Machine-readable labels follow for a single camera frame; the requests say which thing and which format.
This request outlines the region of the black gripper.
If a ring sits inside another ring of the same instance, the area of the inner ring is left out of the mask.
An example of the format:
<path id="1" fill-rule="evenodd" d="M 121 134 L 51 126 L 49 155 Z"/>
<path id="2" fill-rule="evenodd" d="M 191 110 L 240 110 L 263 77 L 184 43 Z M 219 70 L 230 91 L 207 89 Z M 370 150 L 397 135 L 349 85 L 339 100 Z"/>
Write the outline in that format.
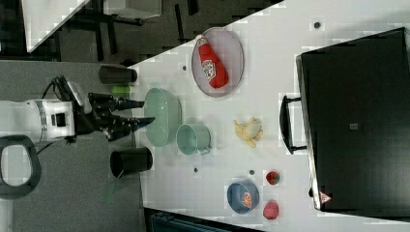
<path id="1" fill-rule="evenodd" d="M 82 97 L 72 82 L 64 76 L 56 77 L 57 96 L 62 102 L 68 102 L 73 109 L 73 135 L 67 141 L 76 141 L 80 135 L 102 132 L 108 141 L 114 141 L 119 134 L 129 134 L 142 129 L 155 121 L 155 117 L 123 118 L 114 115 L 115 110 L 142 108 L 143 101 L 119 100 L 109 94 L 88 93 Z"/>

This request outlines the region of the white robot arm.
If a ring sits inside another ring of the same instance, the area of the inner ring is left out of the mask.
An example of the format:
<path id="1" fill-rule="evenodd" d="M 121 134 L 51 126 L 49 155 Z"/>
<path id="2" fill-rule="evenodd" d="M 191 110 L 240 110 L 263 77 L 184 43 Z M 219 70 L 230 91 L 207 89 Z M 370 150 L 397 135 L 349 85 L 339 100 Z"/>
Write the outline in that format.
<path id="1" fill-rule="evenodd" d="M 109 94 L 80 92 L 74 82 L 57 76 L 47 85 L 55 97 L 41 97 L 28 101 L 1 102 L 1 154 L 26 154 L 30 174 L 23 183 L 12 185 L 1 179 L 1 197 L 7 200 L 22 198 L 31 193 L 42 176 L 36 148 L 48 147 L 58 140 L 75 143 L 80 135 L 100 131 L 109 141 L 115 141 L 153 123 L 153 117 L 125 118 L 116 110 L 141 108 L 142 101 L 133 101 Z"/>

